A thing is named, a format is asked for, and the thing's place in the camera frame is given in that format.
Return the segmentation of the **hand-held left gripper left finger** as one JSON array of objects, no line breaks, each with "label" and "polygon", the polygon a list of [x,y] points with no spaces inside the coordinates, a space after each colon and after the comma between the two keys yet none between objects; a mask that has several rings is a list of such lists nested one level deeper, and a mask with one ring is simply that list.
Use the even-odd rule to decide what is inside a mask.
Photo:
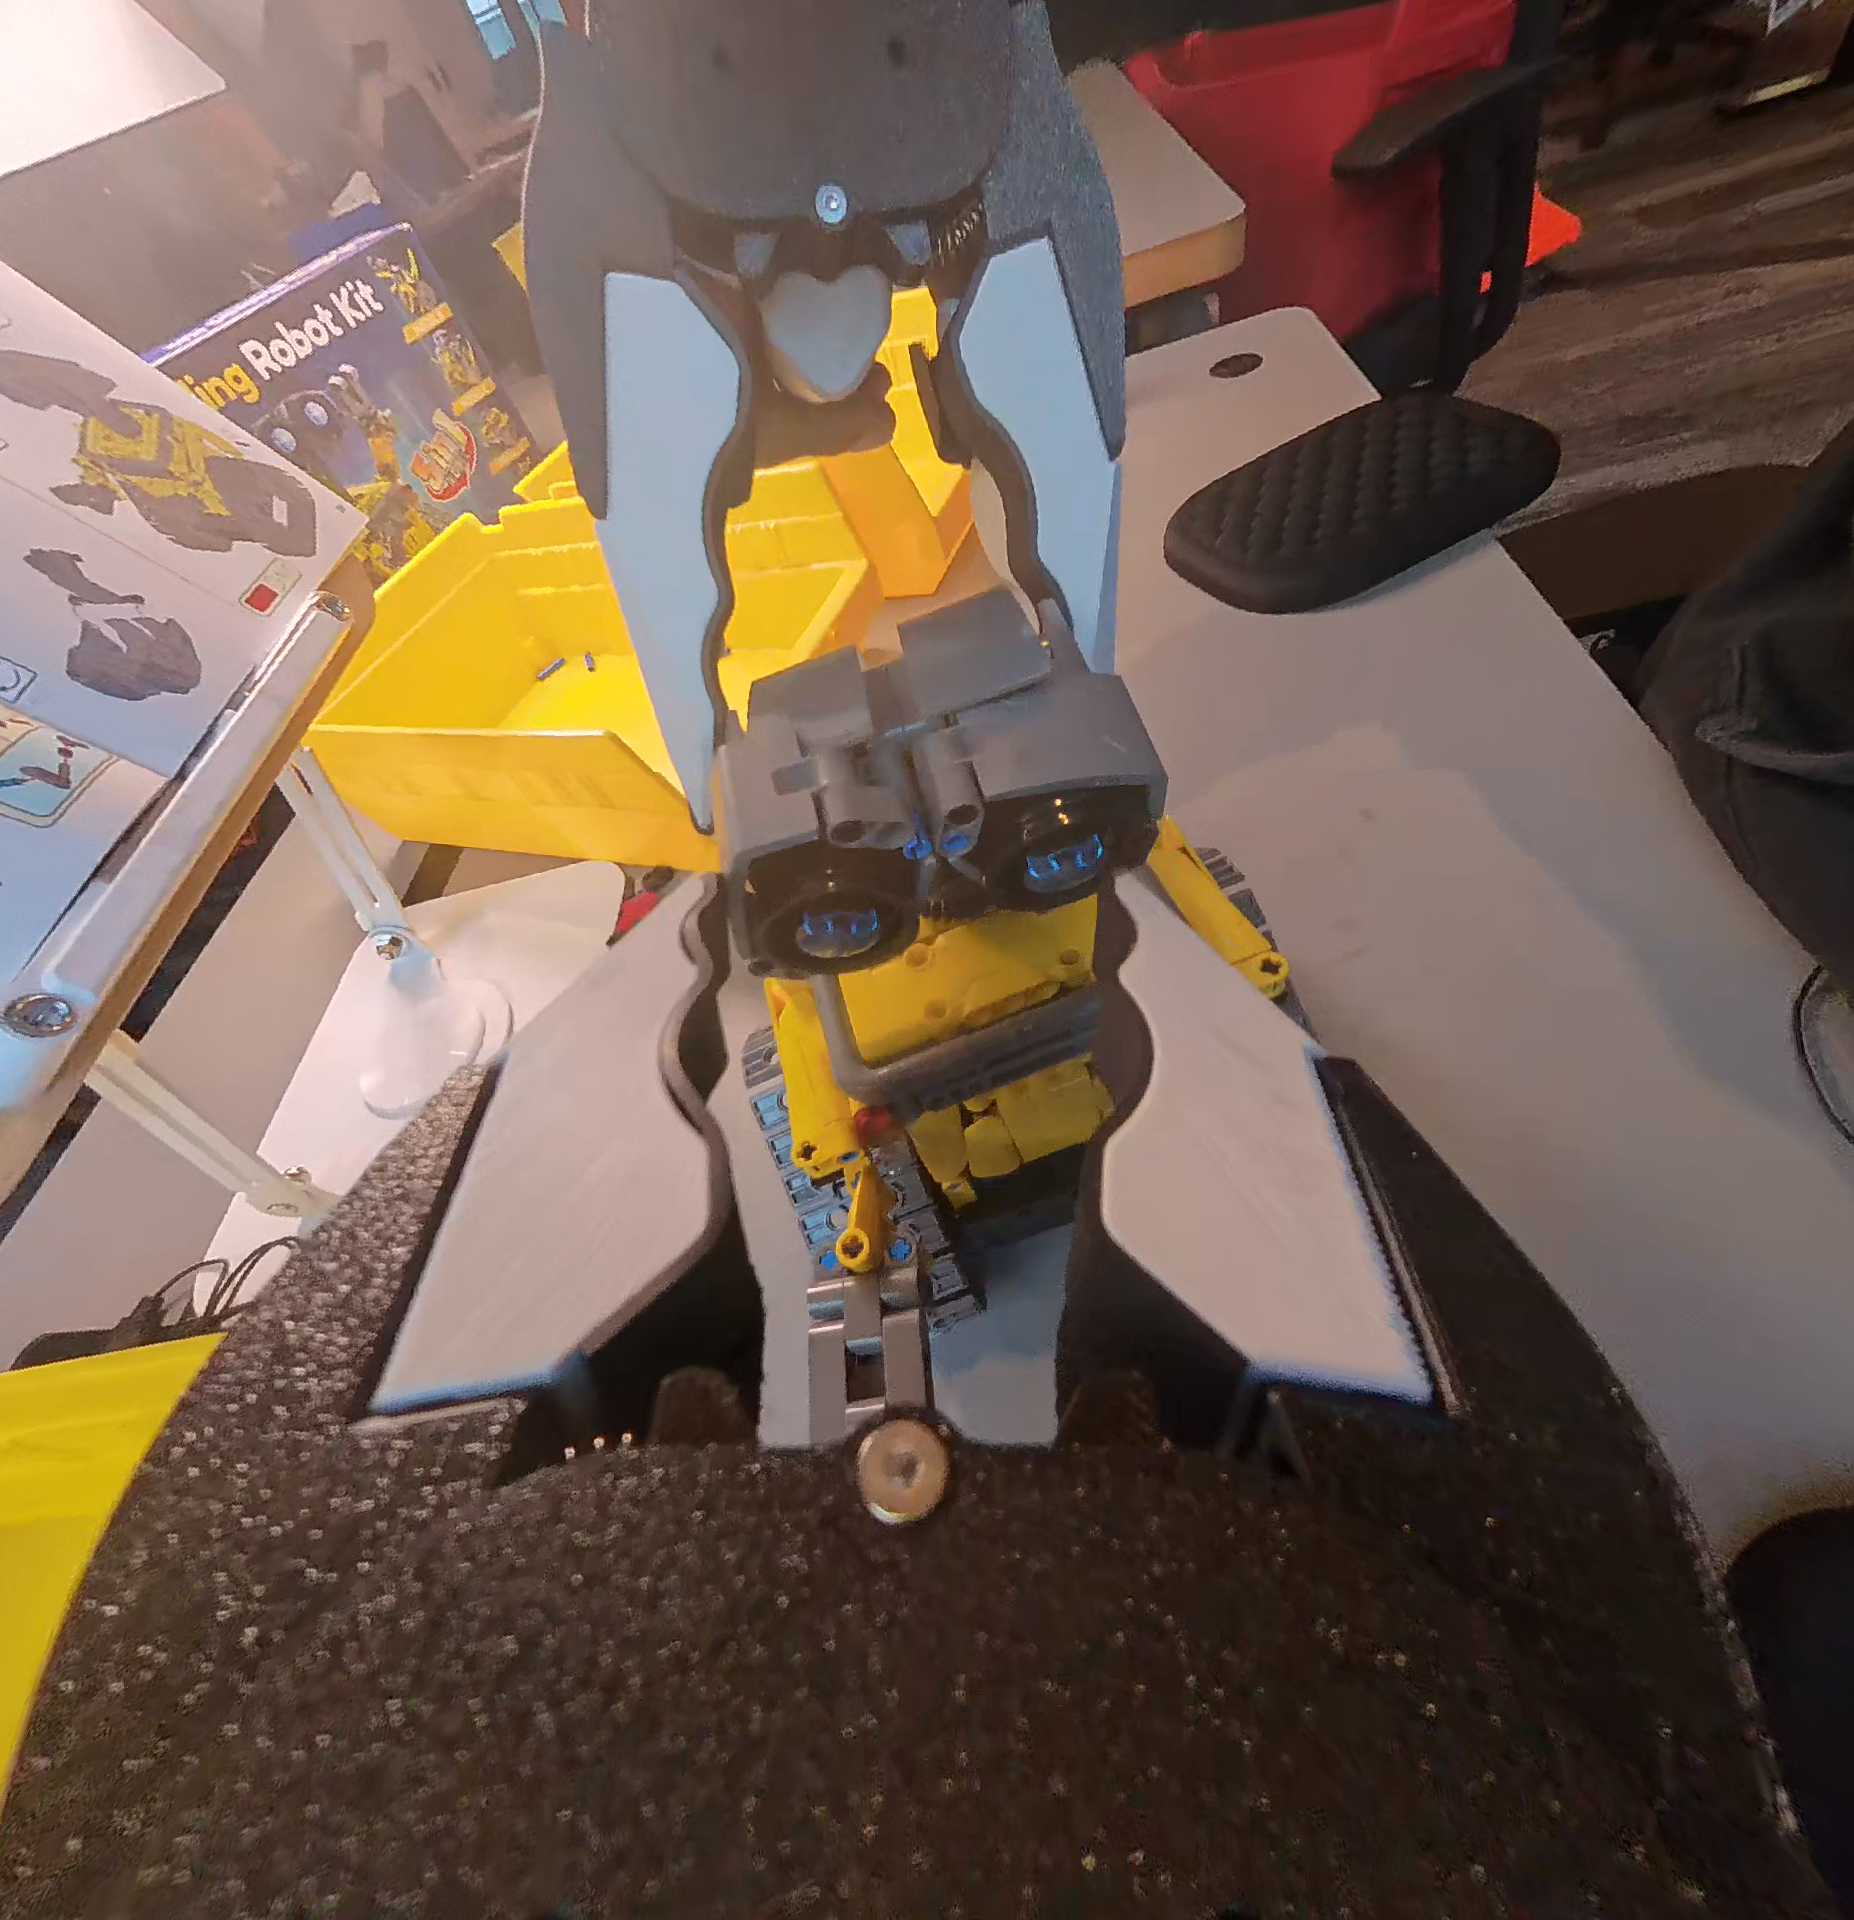
[{"label": "hand-held left gripper left finger", "polygon": [[730,1211],[683,1028],[725,977],[713,873],[677,878],[509,1044],[367,1412],[561,1393]]}]

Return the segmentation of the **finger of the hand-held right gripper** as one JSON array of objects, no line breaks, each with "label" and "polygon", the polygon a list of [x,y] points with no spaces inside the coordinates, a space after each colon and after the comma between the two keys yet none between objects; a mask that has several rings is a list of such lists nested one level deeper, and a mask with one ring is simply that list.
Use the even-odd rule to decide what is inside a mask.
[{"label": "finger of the hand-held right gripper", "polygon": [[997,505],[990,557],[1028,610],[1054,605],[1096,673],[1114,670],[1122,443],[1108,436],[1048,233],[993,252],[949,333],[951,411]]},{"label": "finger of the hand-held right gripper", "polygon": [[701,268],[602,284],[600,549],[661,741],[698,833],[713,834],[725,699],[713,652],[730,612],[729,483],[749,423],[746,342]]}]

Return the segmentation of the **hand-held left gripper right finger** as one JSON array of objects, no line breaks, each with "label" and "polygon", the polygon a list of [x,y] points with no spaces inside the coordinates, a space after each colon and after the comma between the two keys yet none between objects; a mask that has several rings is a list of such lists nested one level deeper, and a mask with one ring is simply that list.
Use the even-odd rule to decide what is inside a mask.
[{"label": "hand-held left gripper right finger", "polygon": [[1076,1389],[1133,1374],[1160,1408],[1271,1389],[1439,1408],[1442,1358],[1336,1062],[1150,878],[1110,884],[1096,972],[1112,1112],[1076,1207]]}]

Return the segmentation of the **yellow tracked toy robot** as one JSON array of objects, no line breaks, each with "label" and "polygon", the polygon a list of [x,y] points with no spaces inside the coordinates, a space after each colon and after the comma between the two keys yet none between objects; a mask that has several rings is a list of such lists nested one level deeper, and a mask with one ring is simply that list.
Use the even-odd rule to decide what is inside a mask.
[{"label": "yellow tracked toy robot", "polygon": [[957,921],[933,903],[868,972],[768,977],[746,1040],[749,1111],[810,1255],[802,1399],[771,1362],[773,1442],[841,1438],[885,1404],[883,1337],[843,1331],[843,1287],[916,1278],[931,1341],[987,1309],[980,1262],[1078,1207],[1114,1094],[1096,1065],[1097,897]]}]

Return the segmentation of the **white book stand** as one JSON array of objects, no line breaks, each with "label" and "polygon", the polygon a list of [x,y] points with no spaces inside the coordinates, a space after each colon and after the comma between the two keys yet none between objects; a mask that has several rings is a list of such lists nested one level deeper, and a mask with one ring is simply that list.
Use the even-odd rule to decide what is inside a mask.
[{"label": "white book stand", "polygon": [[581,862],[579,881],[553,903],[575,934],[554,935],[549,908],[523,908],[521,887],[457,897],[425,908],[413,923],[362,826],[337,800],[303,736],[373,625],[368,590],[331,588],[291,633],[186,775],[142,808],[123,852],[101,862],[98,881],[69,908],[0,1007],[0,1210],[52,1144],[83,1091],[95,1093],[153,1138],[182,1154],[216,1187],[258,1216],[313,1221],[333,1196],[294,1178],[204,1117],[123,1033],[123,1020],[211,891],[265,791],[281,791],[299,826],[282,848],[313,859],[328,934],[317,961],[288,935],[261,935],[261,884],[243,893],[246,934],[234,950],[222,1005],[232,1009],[230,1041],[294,1044],[303,1057],[313,1027],[299,1020],[291,995],[317,979],[323,1005],[352,1009],[360,1070],[379,1093],[345,1099],[343,1123],[377,1115],[398,1123],[456,1070],[446,1020],[472,1018],[479,1044],[467,1054],[485,1064],[514,1031],[561,995],[587,966],[587,937],[602,947],[627,899],[612,862]]}]

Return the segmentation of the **grey motor block assembly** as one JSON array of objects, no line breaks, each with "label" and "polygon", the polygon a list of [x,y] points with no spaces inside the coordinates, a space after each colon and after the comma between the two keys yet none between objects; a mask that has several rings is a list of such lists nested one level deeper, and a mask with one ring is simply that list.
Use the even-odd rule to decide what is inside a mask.
[{"label": "grey motor block assembly", "polygon": [[1039,914],[1143,862],[1171,780],[1130,689],[1054,599],[996,588],[755,685],[713,758],[713,829],[749,972],[865,972],[927,918]]}]

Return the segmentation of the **instruction booklet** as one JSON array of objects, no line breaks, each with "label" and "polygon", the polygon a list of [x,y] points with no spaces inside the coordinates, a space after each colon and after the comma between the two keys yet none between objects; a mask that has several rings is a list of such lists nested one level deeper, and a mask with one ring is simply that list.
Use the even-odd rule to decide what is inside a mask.
[{"label": "instruction booklet", "polygon": [[0,258],[0,1012],[362,527]]}]

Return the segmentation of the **yellow plastic parts bin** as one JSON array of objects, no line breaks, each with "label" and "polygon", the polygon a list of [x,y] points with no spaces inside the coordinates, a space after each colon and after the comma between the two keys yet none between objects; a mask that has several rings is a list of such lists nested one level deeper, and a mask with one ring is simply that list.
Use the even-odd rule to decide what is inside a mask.
[{"label": "yellow plastic parts bin", "polygon": [[[794,626],[734,625],[725,697],[855,645],[847,588],[794,590]],[[597,670],[582,669],[582,654]],[[535,673],[565,657],[556,677]],[[376,593],[362,657],[309,732],[343,801],[413,843],[718,871],[661,741],[597,523],[573,486],[464,517]]]},{"label": "yellow plastic parts bin", "polygon": [[0,1373],[0,1805],[89,1561],[216,1344],[212,1332]]},{"label": "yellow plastic parts bin", "polygon": [[746,621],[789,645],[794,590],[847,588],[836,625],[865,621],[893,599],[929,595],[972,525],[962,467],[936,454],[915,380],[915,358],[936,342],[931,301],[901,293],[877,353],[895,419],[885,446],[759,467],[746,502],[725,521],[735,590],[734,625]]}]

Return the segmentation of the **grey desk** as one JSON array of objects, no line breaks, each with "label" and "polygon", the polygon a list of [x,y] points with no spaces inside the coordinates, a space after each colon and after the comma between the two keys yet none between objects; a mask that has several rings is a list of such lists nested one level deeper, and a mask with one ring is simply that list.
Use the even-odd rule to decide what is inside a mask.
[{"label": "grey desk", "polygon": [[[1236,352],[1262,369],[1209,378]],[[1184,502],[1368,397],[1302,310],[1128,359],[1118,670],[1172,823],[1271,914],[1404,1249],[1368,1086],[1592,1335],[1731,1561],[1854,1507],[1854,1149],[1800,1070],[1810,963],[1497,541],[1296,616],[1171,570]],[[810,1255],[742,1093],[705,1101],[800,1401]],[[1438,1255],[1407,1257],[1439,1351]]]}]

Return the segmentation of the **white side table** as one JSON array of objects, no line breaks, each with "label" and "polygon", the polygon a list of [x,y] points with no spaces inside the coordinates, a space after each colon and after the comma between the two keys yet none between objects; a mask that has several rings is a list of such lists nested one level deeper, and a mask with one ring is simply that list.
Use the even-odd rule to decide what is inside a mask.
[{"label": "white side table", "polygon": [[1107,62],[1066,80],[1097,148],[1122,237],[1133,314],[1213,290],[1246,260],[1247,208],[1187,142]]}]

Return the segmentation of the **blue robot kit box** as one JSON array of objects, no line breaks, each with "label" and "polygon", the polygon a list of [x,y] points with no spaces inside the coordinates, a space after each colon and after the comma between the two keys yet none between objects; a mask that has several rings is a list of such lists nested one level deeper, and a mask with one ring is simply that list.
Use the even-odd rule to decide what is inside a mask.
[{"label": "blue robot kit box", "polygon": [[495,523],[542,456],[406,224],[345,240],[145,358],[347,496],[376,585],[461,517]]}]

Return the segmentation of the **red beanbag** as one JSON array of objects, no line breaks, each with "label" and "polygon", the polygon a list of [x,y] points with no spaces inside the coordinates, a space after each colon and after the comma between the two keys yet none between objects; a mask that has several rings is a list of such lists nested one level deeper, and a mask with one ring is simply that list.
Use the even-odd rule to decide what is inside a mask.
[{"label": "red beanbag", "polygon": [[1417,367],[1439,342],[1442,136],[1380,173],[1336,157],[1495,77],[1518,23],[1513,2],[1214,4],[1133,54],[1142,97],[1247,205],[1221,317],[1306,306],[1349,353]]}]

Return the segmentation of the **person's black hoodie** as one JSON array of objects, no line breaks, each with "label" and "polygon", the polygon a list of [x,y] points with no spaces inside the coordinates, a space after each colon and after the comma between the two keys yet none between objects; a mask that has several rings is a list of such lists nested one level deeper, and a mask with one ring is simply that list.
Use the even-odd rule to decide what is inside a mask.
[{"label": "person's black hoodie", "polygon": [[1637,709],[1739,877],[1854,1010],[1854,419],[1660,633]]}]

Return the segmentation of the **white board on pole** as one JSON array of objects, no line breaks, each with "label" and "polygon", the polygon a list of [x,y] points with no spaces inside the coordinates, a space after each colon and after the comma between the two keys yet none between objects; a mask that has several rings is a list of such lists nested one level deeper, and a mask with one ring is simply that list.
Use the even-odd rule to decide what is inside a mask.
[{"label": "white board on pole", "polygon": [[0,2],[0,182],[224,89],[138,2]]}]

